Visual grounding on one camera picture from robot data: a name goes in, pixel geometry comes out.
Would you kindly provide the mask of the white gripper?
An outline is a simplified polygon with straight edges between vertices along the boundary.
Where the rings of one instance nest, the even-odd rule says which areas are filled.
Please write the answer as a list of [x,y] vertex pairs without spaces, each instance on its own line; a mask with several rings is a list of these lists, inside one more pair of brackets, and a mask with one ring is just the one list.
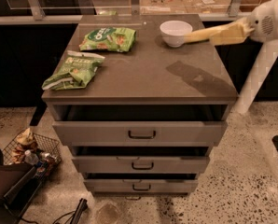
[[248,36],[261,43],[278,39],[278,0],[256,7],[247,19],[189,33],[185,35],[185,43],[209,40],[215,46],[222,46],[243,43]]

